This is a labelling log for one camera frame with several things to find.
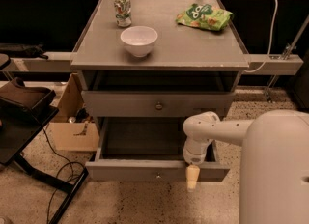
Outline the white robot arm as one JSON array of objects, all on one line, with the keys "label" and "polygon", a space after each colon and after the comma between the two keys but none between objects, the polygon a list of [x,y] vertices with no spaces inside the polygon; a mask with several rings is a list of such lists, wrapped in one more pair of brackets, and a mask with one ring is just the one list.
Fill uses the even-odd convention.
[{"label": "white robot arm", "polygon": [[309,224],[309,114],[269,111],[255,120],[221,121],[213,112],[187,118],[183,157],[194,190],[207,147],[241,147],[239,224]]}]

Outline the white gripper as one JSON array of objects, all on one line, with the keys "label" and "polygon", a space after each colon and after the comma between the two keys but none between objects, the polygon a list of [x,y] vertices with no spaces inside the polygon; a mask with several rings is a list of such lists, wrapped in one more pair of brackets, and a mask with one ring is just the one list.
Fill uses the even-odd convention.
[{"label": "white gripper", "polygon": [[183,158],[186,163],[193,164],[186,168],[186,186],[188,191],[194,191],[200,175],[200,165],[205,161],[207,148],[211,142],[202,143],[194,140],[186,140],[183,147]]}]

